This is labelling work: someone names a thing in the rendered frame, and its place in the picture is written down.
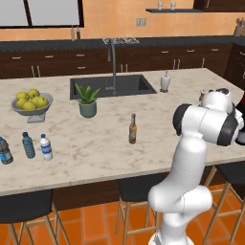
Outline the black stool with wooden legs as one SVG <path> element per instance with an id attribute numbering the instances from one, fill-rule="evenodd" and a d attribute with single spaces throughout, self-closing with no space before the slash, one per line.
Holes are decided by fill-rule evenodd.
<path id="1" fill-rule="evenodd" d="M 20 245 L 23 232 L 26 232 L 31 245 L 34 245 L 30 225 L 44 223 L 54 245 L 57 228 L 61 229 L 67 245 L 70 245 L 53 200 L 51 189 L 0 196 L 0 224 L 7 224 L 13 245 Z"/>
<path id="2" fill-rule="evenodd" d="M 210 225 L 207 228 L 206 234 L 204 236 L 202 245 L 205 245 L 208 241 L 214 222 L 218 217 L 237 215 L 237 219 L 235 221 L 234 228 L 230 237 L 230 242 L 233 243 L 242 216 L 245 212 L 245 195 L 243 197 L 240 197 L 236 190 L 233 188 L 233 185 L 245 185 L 245 161 L 232 162 L 213 166 L 205 182 L 206 187 L 210 185 L 216 172 L 219 172 L 225 179 L 225 186 L 223 189 L 212 190 L 212 193 L 220 193 L 220 198 L 218 203 L 212 202 L 214 213 Z M 221 212 L 220 210 L 223 206 L 224 200 L 229 190 L 236 197 L 237 201 L 241 204 L 241 207 L 239 210 L 235 210 L 232 212 Z"/>
<path id="3" fill-rule="evenodd" d="M 126 239 L 133 234 L 142 234 L 146 232 L 156 232 L 159 228 L 160 214 L 154 212 L 155 225 L 148 227 L 149 204 L 147 201 L 150 189 L 164 180 L 162 173 L 149 174 L 144 176 L 123 178 L 117 181 L 120 200 L 117 213 L 117 223 L 115 234 L 118 234 L 120 220 L 123 221 L 122 245 L 126 245 Z M 130 211 L 137 208 L 145 207 L 145 226 L 138 230 L 128 230 Z"/>

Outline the white plastic bottle blue label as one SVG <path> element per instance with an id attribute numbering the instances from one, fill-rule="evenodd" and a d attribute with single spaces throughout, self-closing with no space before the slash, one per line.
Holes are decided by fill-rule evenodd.
<path id="1" fill-rule="evenodd" d="M 43 158 L 46 161 L 50 161 L 53 159 L 53 152 L 50 140 L 46 137 L 45 134 L 42 134 L 40 137 L 40 146 L 43 154 Z"/>

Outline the window with dark frame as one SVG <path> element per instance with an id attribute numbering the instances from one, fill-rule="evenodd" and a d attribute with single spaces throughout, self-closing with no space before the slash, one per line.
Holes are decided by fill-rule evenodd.
<path id="1" fill-rule="evenodd" d="M 0 29 L 84 27 L 82 0 L 0 0 Z"/>

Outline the brown glass beer bottle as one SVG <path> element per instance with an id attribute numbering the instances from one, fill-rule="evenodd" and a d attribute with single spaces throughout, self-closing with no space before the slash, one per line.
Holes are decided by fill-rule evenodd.
<path id="1" fill-rule="evenodd" d="M 136 126 L 136 114 L 131 115 L 131 124 L 129 125 L 129 142 L 131 144 L 136 143 L 137 126 Z"/>

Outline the dark brown side cupboard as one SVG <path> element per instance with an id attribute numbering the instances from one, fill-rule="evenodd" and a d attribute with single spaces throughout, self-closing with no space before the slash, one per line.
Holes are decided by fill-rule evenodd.
<path id="1" fill-rule="evenodd" d="M 245 91 L 245 46 L 232 46 L 224 78 Z"/>

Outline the dark brown wall cupboard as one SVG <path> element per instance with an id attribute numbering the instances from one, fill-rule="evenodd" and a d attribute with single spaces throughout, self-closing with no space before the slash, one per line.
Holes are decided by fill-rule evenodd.
<path id="1" fill-rule="evenodd" d="M 194 0 L 193 8 L 205 12 L 245 12 L 245 0 Z"/>

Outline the grey dish rack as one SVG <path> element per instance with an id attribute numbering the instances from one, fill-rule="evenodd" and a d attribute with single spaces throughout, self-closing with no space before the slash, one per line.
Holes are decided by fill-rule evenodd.
<path id="1" fill-rule="evenodd" d="M 139 44 L 140 41 L 135 38 L 135 37 L 126 37 L 126 38 L 103 38 L 102 39 L 103 43 L 105 45 L 109 44 L 111 41 L 115 44 L 115 45 L 134 45 L 134 44 Z"/>

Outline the dark wall shelf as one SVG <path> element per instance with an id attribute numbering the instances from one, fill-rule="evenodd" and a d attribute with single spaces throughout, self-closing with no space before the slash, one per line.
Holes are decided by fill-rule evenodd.
<path id="1" fill-rule="evenodd" d="M 151 12 L 151 13 L 201 13 L 203 11 L 196 10 L 196 9 L 145 9 L 145 11 Z"/>

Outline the dark brown cupboard run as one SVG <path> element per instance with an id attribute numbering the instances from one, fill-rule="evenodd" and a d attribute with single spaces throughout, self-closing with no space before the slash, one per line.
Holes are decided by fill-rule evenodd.
<path id="1" fill-rule="evenodd" d="M 225 74 L 232 46 L 199 44 L 117 48 L 117 73 L 207 68 Z M 107 49 L 0 52 L 0 78 L 38 78 L 113 72 Z"/>

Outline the grey tap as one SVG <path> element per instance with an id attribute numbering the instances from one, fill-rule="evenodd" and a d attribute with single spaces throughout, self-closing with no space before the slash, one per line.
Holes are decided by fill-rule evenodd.
<path id="1" fill-rule="evenodd" d="M 117 87 L 116 87 L 116 51 L 115 46 L 112 38 L 108 39 L 108 50 L 107 50 L 107 61 L 112 62 L 113 64 L 113 92 L 112 94 L 116 96 L 118 94 Z"/>

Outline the white soap dispenser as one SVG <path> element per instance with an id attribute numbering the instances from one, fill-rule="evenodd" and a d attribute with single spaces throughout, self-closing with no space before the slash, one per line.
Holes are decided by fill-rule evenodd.
<path id="1" fill-rule="evenodd" d="M 168 87 L 170 84 L 170 76 L 168 75 L 168 71 L 161 76 L 161 91 L 166 93 L 168 91 Z"/>

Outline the wooden knife block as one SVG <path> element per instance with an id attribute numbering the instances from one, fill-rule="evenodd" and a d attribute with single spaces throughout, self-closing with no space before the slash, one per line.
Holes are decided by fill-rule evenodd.
<path id="1" fill-rule="evenodd" d="M 243 17 L 241 19 L 237 18 L 235 22 L 236 22 L 236 26 L 234 29 L 234 36 L 240 36 L 243 28 L 243 24 L 245 23 L 245 19 Z"/>

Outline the green plant in grey pot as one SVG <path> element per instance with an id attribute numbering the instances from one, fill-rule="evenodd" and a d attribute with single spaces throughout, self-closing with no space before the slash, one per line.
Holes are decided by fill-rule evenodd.
<path id="1" fill-rule="evenodd" d="M 93 118 L 97 114 L 97 94 L 100 89 L 94 91 L 90 86 L 84 89 L 81 85 L 75 84 L 80 95 L 78 100 L 80 115 L 84 118 Z"/>

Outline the black sink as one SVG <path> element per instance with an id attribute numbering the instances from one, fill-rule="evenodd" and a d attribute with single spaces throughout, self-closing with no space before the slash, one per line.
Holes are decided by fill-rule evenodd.
<path id="1" fill-rule="evenodd" d="M 71 100 L 78 100 L 80 98 L 75 84 L 81 85 L 84 89 L 90 86 L 93 91 L 100 89 L 97 98 L 108 98 L 113 96 L 112 77 L 71 78 Z M 116 92 L 119 97 L 156 94 L 155 89 L 143 75 L 116 76 Z"/>

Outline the grey fruit bowl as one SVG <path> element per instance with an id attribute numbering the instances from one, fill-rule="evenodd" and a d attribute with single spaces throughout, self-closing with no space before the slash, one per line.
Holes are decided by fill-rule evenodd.
<path id="1" fill-rule="evenodd" d="M 17 99 L 11 102 L 11 109 L 22 116 L 28 116 L 28 123 L 43 123 L 45 121 L 46 112 L 53 103 L 53 96 L 47 93 L 41 93 L 41 96 L 48 100 L 48 104 L 35 110 L 23 110 L 16 106 Z"/>

